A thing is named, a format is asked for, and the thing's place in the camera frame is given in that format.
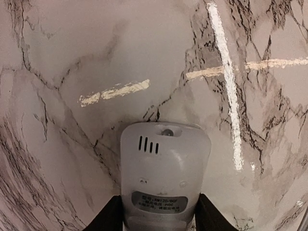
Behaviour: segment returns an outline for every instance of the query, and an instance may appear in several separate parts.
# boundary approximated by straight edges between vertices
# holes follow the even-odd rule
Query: marble veining
[[[232,225],[296,231],[308,206],[308,4],[215,1],[234,71],[236,167],[212,3],[0,2],[0,230],[82,230],[120,193],[123,129],[171,121],[209,135],[202,192]]]

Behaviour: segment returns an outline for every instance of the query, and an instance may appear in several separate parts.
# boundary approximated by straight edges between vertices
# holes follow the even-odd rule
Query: gray label
[[[138,191],[133,192],[131,201],[138,209],[159,214],[181,213],[186,209],[188,203],[186,196],[154,196]]]

